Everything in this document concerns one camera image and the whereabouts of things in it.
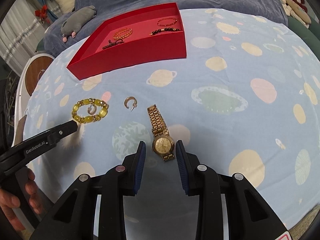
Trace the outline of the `person's left hand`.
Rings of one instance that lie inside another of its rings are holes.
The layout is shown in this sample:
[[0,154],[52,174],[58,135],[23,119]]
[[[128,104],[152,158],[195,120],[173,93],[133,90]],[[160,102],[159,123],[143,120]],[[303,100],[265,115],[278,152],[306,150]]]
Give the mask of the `person's left hand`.
[[[35,183],[35,174],[28,168],[28,181],[25,184],[25,190],[30,195],[29,204],[33,211],[40,215],[43,212],[42,200],[38,193],[39,187]],[[6,218],[16,231],[23,231],[25,227],[15,215],[13,209],[20,207],[20,200],[15,195],[1,189],[1,209]]]

